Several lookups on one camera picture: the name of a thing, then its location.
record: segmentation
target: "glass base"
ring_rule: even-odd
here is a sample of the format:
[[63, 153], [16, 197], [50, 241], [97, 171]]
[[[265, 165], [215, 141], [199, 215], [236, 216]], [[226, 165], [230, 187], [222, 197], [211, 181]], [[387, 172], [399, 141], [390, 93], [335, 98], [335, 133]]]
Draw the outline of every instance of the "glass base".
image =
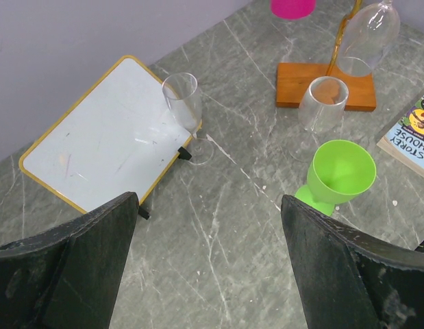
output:
[[318, 145], [315, 136], [310, 132], [304, 132], [299, 136], [291, 136], [286, 143], [286, 149], [295, 160], [309, 162], [314, 157]]
[[204, 138], [193, 138], [187, 150], [192, 154], [189, 163], [196, 166], [201, 166], [209, 162], [214, 154], [214, 147], [212, 142]]
[[299, 188], [299, 190], [295, 193], [295, 197], [314, 209], [317, 209], [326, 216], [331, 216], [334, 213], [335, 205], [316, 201], [308, 185], [303, 185]]

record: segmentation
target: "small whiteboard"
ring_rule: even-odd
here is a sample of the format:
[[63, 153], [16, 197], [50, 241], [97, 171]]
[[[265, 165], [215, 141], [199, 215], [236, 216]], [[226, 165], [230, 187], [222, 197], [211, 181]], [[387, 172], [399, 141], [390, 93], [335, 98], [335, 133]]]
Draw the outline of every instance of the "small whiteboard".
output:
[[191, 140], [161, 83], [122, 57], [23, 154], [21, 171], [81, 212], [126, 191], [143, 202]]

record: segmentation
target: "black plastic clip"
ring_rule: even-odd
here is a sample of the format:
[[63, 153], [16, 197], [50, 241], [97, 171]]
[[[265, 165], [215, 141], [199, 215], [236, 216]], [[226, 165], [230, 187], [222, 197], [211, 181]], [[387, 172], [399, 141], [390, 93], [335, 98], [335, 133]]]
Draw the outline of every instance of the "black plastic clip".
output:
[[138, 215], [143, 217], [144, 219], [149, 219], [149, 212], [147, 212], [142, 206], [138, 207]]
[[178, 153], [179, 159], [189, 161], [192, 158], [192, 154], [190, 154], [189, 151], [182, 146], [178, 149]]

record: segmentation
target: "wall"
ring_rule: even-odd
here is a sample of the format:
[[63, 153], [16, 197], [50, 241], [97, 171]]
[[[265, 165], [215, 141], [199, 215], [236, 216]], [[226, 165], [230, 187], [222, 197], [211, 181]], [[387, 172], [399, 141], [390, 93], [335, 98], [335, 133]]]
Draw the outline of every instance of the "wall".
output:
[[[366, 0], [367, 3], [382, 0]], [[424, 0], [393, 0], [393, 5], [399, 12], [403, 23], [406, 23], [424, 33]]]
[[151, 64], [250, 0], [0, 0], [0, 160], [122, 55]]

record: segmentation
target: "book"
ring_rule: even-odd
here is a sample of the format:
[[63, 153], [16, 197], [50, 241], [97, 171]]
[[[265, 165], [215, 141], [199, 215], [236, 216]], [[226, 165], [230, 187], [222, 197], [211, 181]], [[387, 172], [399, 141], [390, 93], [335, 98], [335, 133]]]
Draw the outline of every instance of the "book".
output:
[[424, 178], [424, 95], [377, 143]]

